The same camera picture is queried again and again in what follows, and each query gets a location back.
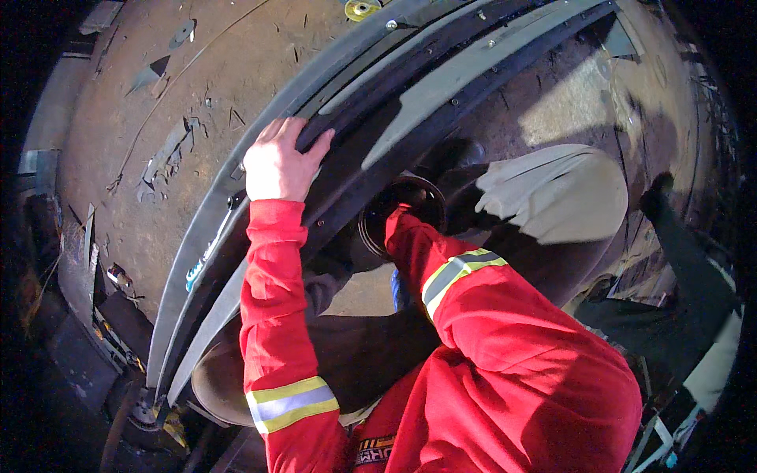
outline wire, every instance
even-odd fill
[[[152,117],[152,114],[157,109],[157,106],[160,105],[160,103],[163,101],[163,99],[168,95],[168,91],[171,90],[171,88],[179,81],[179,78],[184,74],[184,72],[187,71],[187,69],[190,68],[191,65],[195,63],[197,58],[200,57],[200,54],[202,54],[206,49],[210,47],[218,38],[221,37],[222,34],[229,31],[232,26],[236,25],[240,21],[244,20],[249,14],[251,14],[253,11],[256,11],[258,8],[262,7],[266,3],[270,2],[271,0],[263,0],[261,3],[255,5],[253,8],[251,8],[247,13],[240,16],[238,19],[236,19],[233,23],[228,25],[226,28],[223,29],[220,33],[216,35],[215,38],[211,39],[200,51],[198,51],[197,54],[192,58],[191,61],[187,63],[186,66],[184,66],[184,69],[181,70],[181,72],[176,76],[174,80],[171,81],[171,83],[166,87],[166,90],[163,92],[163,94],[160,96],[160,98],[155,102],[155,105],[153,106],[152,110],[150,110],[150,113],[147,114],[145,117],[145,121],[142,122],[142,125],[139,126],[139,129],[137,129],[137,133],[134,135],[134,139],[132,140],[131,145],[129,145],[129,149],[126,150],[126,155],[123,157],[123,160],[121,161],[121,167],[118,169],[118,176],[116,179],[111,182],[109,185],[105,187],[105,189],[111,193],[114,194],[116,191],[116,188],[121,183],[121,179],[123,178],[123,169],[126,167],[126,163],[129,161],[129,157],[132,155],[132,151],[134,151],[134,147],[136,146],[137,139],[139,138],[139,133],[142,132],[142,130],[145,128],[145,125],[147,124],[148,120],[150,120],[150,117]]]

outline reflective stripe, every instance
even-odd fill
[[[421,300],[426,307],[428,317],[434,321],[434,312],[439,307],[447,290],[460,278],[486,266],[505,266],[507,262],[484,248],[466,251],[451,257],[434,274],[429,277],[421,291]]]
[[[338,410],[331,389],[319,376],[286,386],[247,393],[255,427],[261,434],[288,427],[296,421]]]

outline red jacket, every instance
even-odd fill
[[[240,343],[270,471],[620,470],[641,417],[622,356],[502,258],[403,209],[387,249],[442,345],[348,438],[305,329],[303,209],[250,205]]]

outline yellow disc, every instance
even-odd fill
[[[344,4],[344,14],[352,21],[363,21],[379,10],[379,0],[349,0]]]

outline logo patch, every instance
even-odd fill
[[[387,437],[366,438],[357,448],[355,466],[368,465],[389,460],[391,448],[394,446],[394,435]]]

